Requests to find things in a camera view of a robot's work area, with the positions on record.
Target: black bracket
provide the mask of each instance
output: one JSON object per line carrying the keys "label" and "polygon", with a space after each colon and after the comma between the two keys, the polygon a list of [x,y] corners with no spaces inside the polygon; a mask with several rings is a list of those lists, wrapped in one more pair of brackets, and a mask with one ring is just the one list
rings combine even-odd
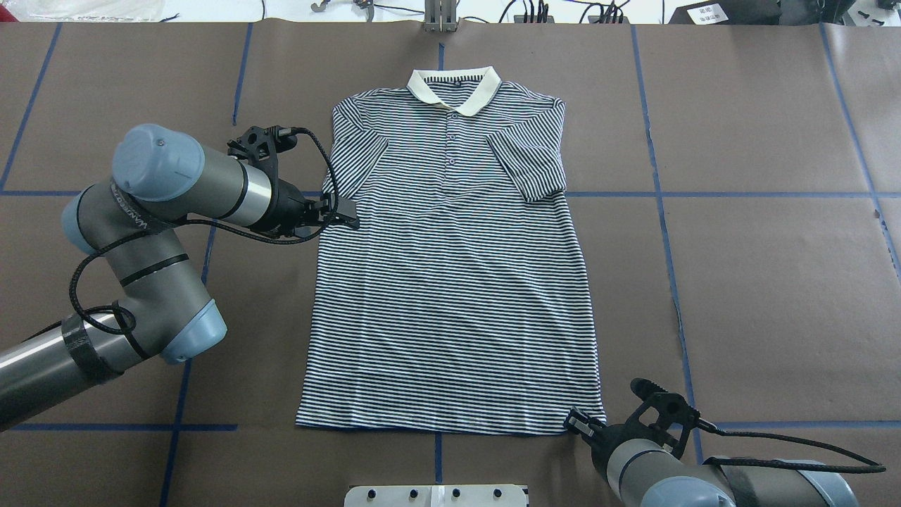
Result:
{"label": "black bracket", "polygon": [[[627,440],[644,438],[661,447],[669,447],[675,458],[685,452],[691,430],[697,428],[701,414],[685,401],[681,394],[667,392],[647,379],[636,378],[630,386],[642,405],[623,424],[607,426],[602,420],[593,418],[582,409],[573,407],[563,422],[563,428],[576,433],[591,446],[591,458],[595,468],[606,477],[605,470],[614,450]],[[648,410],[657,411],[657,419],[644,424],[642,416]],[[669,429],[679,424],[682,427],[679,438],[669,434]]]}

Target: black tape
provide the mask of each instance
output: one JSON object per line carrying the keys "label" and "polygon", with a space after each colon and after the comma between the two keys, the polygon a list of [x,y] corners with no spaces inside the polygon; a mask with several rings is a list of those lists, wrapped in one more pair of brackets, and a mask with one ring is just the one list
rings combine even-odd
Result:
{"label": "black tape", "polygon": [[241,163],[241,161],[238,161],[238,165],[241,166],[241,174],[243,174],[243,176],[244,176],[244,186],[241,187],[241,194],[240,194],[240,196],[238,196],[238,200],[235,201],[234,206],[232,206],[232,209],[229,209],[228,211],[226,211],[224,215],[222,215],[220,217],[216,217],[216,219],[218,219],[218,220],[222,220],[224,218],[228,218],[228,217],[234,215],[234,212],[238,211],[238,208],[241,207],[241,204],[244,203],[244,198],[247,197],[247,190],[250,187],[250,177],[248,177],[248,175],[247,175],[247,167],[245,167],[244,164]]}
{"label": "black tape", "polygon": [[187,260],[187,253],[182,253],[182,254],[179,254],[179,255],[173,255],[172,257],[169,257],[168,259],[165,259],[165,260],[163,260],[163,261],[159,261],[158,263],[151,264],[150,266],[147,266],[146,268],[144,268],[144,269],[142,269],[142,270],[138,270],[138,271],[136,271],[136,272],[133,272],[132,274],[130,274],[130,275],[126,276],[125,278],[119,280],[119,284],[122,285],[123,287],[125,287],[125,286],[128,285],[129,283],[132,283],[132,282],[134,282],[134,281],[138,281],[138,280],[140,280],[141,278],[144,278],[145,276],[147,276],[147,275],[149,275],[149,274],[155,273],[155,272],[157,272],[157,271],[159,271],[159,270],[161,270],[161,269],[163,269],[163,268],[168,268],[168,267],[171,266],[172,264],[178,264],[178,263],[181,263],[181,262],[186,261],[186,260]]}
{"label": "black tape", "polygon": [[116,372],[110,368],[94,349],[91,337],[87,335],[84,324],[78,316],[73,315],[63,320],[62,340],[78,369],[93,383],[104,383],[122,375],[123,372]]}
{"label": "black tape", "polygon": [[735,507],[760,507],[760,500],[754,492],[751,479],[740,466],[720,466],[729,487],[733,490]]}

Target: electrical wire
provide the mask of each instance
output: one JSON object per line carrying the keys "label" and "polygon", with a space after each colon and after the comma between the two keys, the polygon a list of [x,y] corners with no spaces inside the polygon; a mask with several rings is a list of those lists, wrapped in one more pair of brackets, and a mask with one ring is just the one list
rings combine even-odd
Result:
{"label": "electrical wire", "polygon": [[[319,142],[319,139],[316,138],[316,135],[313,134],[313,132],[311,132],[308,129],[305,129],[304,127],[291,127],[290,132],[291,132],[290,135],[303,134],[303,135],[306,135],[307,137],[309,137],[310,140],[313,141],[313,143],[316,145],[316,149],[319,150],[319,153],[322,155],[323,160],[325,161],[325,166],[328,168],[329,180],[332,182],[332,194],[333,194],[333,201],[331,203],[332,209],[327,214],[325,214],[325,216],[323,217],[323,222],[319,226],[318,229],[316,229],[310,235],[307,235],[307,236],[298,237],[296,239],[279,240],[279,239],[266,237],[264,235],[249,233],[247,231],[244,231],[244,230],[241,230],[241,229],[238,229],[235,227],[227,226],[225,224],[221,224],[221,223],[215,222],[213,220],[206,220],[206,219],[202,219],[202,218],[179,220],[176,223],[174,223],[173,226],[190,226],[190,225],[210,226],[210,227],[215,227],[217,229],[222,229],[226,232],[230,232],[230,233],[242,236],[242,237],[246,237],[248,239],[252,239],[254,241],[259,241],[259,242],[267,243],[267,244],[300,244],[300,243],[305,243],[307,241],[310,241],[310,240],[316,238],[318,235],[320,235],[322,233],[322,231],[332,223],[335,216],[338,214],[338,203],[339,203],[338,177],[335,175],[335,170],[334,170],[334,167],[332,166],[332,160],[329,158],[328,154],[325,152],[325,149],[323,148],[322,143]],[[107,246],[97,250],[96,252],[90,254],[88,257],[85,257],[85,259],[81,263],[78,264],[78,267],[75,269],[75,272],[72,273],[72,279],[69,281],[69,284],[68,284],[68,300],[72,305],[72,309],[75,310],[75,313],[77,313],[78,316],[82,320],[84,320],[86,323],[90,324],[93,327],[96,327],[97,329],[100,329],[101,331],[103,331],[105,333],[109,333],[111,335],[127,335],[135,329],[135,327],[137,326],[137,319],[135,318],[134,314],[131,313],[128,309],[125,309],[125,308],[122,308],[119,306],[115,306],[115,305],[103,305],[103,306],[93,307],[93,308],[89,308],[89,309],[84,309],[81,306],[81,302],[78,300],[78,281],[81,279],[81,275],[85,271],[85,268],[92,261],[94,261],[95,259],[97,259],[99,257],[102,257],[104,254],[112,251],[115,248],[118,248],[119,246],[122,246],[123,244],[129,243],[136,239],[143,238],[144,236],[147,236],[147,235],[150,235],[150,233],[148,233],[147,231],[139,231],[132,235],[127,235],[126,237],[116,240],[116,241],[108,244]],[[101,324],[99,321],[97,321],[97,319],[91,317],[90,314],[92,314],[92,313],[113,314],[116,317],[116,320],[121,323],[122,327],[117,329],[115,327],[109,327],[107,325]],[[32,335],[32,337],[38,336],[42,333],[45,333],[45,332],[55,328],[58,325],[59,324],[54,324],[52,326],[48,326],[48,327],[44,328],[42,331],[39,331],[36,335]]]}
{"label": "electrical wire", "polygon": [[842,456],[849,457],[855,461],[859,461],[865,466],[833,466],[833,465],[812,465],[807,463],[787,463],[779,460],[754,459],[748,457],[740,458],[720,458],[709,457],[704,462],[705,465],[718,466],[759,466],[764,468],[781,468],[784,470],[810,470],[814,472],[832,472],[836,474],[878,474],[885,472],[886,468],[871,459],[853,453],[847,449],[843,449],[832,444],[817,442],[816,440],[808,440],[806,438],[789,437],[788,435],[779,435],[777,433],[759,433],[756,431],[724,431],[716,427],[715,424],[701,420],[698,421],[697,427],[708,433],[713,433],[720,437],[746,437],[746,438],[769,438],[772,440],[780,440],[783,442],[791,442],[793,444],[801,444],[803,446],[818,447],[838,453]]}
{"label": "electrical wire", "polygon": [[412,13],[412,14],[425,14],[425,11],[417,11],[416,9],[408,9],[406,7],[396,7],[394,5],[373,4],[372,6],[378,7],[379,9],[394,9],[396,11],[407,11],[408,13]]}
{"label": "electrical wire", "polygon": [[588,4],[588,7],[586,7],[585,10],[582,11],[582,17],[578,18],[579,24],[581,24],[583,21],[585,21],[585,16],[588,14],[588,11],[590,11],[591,8],[594,7],[595,5],[597,5],[598,7],[601,8],[601,16],[604,15],[604,5],[599,4],[598,2],[591,2],[590,4]]}
{"label": "electrical wire", "polygon": [[497,20],[498,23],[504,22],[504,16],[506,16],[507,11],[509,11],[510,7],[512,7],[513,4],[515,4],[515,3],[516,3],[516,0],[510,0],[510,3],[507,4],[507,7],[504,7],[504,11],[501,13],[501,18],[499,20]]}

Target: short sleeve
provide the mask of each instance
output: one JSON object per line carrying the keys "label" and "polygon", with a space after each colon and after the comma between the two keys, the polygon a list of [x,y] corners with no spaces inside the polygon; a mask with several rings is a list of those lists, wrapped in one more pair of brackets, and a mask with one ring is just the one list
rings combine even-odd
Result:
{"label": "short sleeve", "polygon": [[[338,192],[343,198],[353,198],[388,147],[388,140],[371,129],[364,128],[361,114],[353,97],[345,98],[332,110],[334,144],[332,166],[338,180]],[[332,180],[325,175],[323,191],[332,191]]]}
{"label": "short sleeve", "polygon": [[566,190],[560,158],[565,108],[557,99],[551,109],[487,137],[497,161],[525,202]]}

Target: metal bracket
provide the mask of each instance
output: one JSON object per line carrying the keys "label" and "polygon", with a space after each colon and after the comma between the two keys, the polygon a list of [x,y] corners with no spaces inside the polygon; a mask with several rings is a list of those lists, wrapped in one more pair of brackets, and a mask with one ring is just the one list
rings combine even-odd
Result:
{"label": "metal bracket", "polygon": [[427,32],[457,31],[456,0],[425,0],[425,25]]}
{"label": "metal bracket", "polygon": [[528,507],[528,492],[516,484],[354,486],[344,507]]}

